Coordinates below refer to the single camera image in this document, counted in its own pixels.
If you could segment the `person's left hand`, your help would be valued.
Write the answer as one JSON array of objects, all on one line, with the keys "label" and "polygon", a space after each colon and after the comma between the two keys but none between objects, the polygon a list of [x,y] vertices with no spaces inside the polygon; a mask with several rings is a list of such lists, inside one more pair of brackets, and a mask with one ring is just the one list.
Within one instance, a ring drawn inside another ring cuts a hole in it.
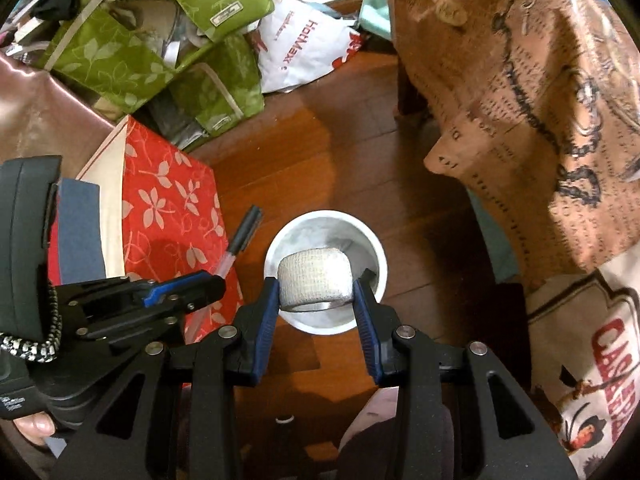
[{"label": "person's left hand", "polygon": [[46,445],[47,438],[56,433],[54,421],[45,412],[14,419],[13,425],[27,441],[40,448]]}]

